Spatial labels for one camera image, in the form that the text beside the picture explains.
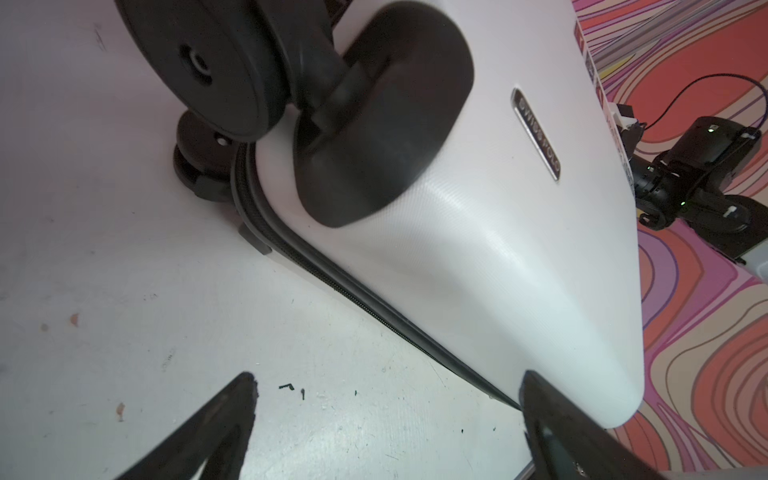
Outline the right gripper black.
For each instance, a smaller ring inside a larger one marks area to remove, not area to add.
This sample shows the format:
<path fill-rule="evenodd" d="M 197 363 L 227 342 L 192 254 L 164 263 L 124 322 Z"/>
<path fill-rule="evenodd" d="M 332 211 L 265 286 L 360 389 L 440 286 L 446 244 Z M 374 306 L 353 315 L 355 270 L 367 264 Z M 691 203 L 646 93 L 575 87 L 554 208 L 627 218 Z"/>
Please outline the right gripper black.
<path fill-rule="evenodd" d="M 719 117 L 700 117 L 651 162 L 634 154 L 647 125 L 631 106 L 617 106 L 617 125 L 631 168 L 640 225 L 660 231 L 681 218 L 709 231 L 744 231 L 752 214 L 724 190 L 761 146 L 761 131 Z"/>

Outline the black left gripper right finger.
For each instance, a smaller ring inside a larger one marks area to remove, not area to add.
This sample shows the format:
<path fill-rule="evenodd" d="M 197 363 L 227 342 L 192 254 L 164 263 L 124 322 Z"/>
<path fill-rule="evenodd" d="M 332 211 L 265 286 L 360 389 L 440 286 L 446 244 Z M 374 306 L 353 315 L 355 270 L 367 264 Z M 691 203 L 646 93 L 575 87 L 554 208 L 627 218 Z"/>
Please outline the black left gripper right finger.
<path fill-rule="evenodd" d="M 535 479 L 660 479 L 540 374 L 519 392 Z"/>

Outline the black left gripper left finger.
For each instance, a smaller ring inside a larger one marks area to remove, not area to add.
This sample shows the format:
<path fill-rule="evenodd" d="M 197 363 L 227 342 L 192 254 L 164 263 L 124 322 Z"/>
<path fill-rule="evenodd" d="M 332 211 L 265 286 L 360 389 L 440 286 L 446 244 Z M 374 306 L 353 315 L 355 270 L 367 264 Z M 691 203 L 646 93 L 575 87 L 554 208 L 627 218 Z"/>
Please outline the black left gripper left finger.
<path fill-rule="evenodd" d="M 238 479 L 252 434 L 258 384 L 242 372 L 121 479 Z"/>

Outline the black suitcase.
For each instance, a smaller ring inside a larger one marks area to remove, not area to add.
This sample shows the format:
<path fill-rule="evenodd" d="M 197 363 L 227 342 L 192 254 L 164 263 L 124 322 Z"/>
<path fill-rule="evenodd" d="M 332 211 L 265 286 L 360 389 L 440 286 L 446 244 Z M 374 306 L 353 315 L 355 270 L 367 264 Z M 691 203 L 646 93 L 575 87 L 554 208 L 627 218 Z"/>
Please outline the black suitcase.
<path fill-rule="evenodd" d="M 175 168 L 490 397 L 644 391 L 629 161 L 567 1 L 121 1 Z"/>

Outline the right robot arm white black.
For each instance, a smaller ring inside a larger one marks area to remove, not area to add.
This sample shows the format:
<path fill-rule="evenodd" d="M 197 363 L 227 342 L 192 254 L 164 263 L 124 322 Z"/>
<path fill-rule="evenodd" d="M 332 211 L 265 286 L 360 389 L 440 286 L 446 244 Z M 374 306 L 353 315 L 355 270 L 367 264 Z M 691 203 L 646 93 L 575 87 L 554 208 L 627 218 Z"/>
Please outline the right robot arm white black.
<path fill-rule="evenodd" d="M 719 254 L 766 281 L 767 207 L 725 193 L 760 149 L 760 130 L 700 117 L 649 162 L 634 154 L 646 126 L 630 106 L 609 107 L 629 157 L 639 223 L 661 231 L 680 219 Z"/>

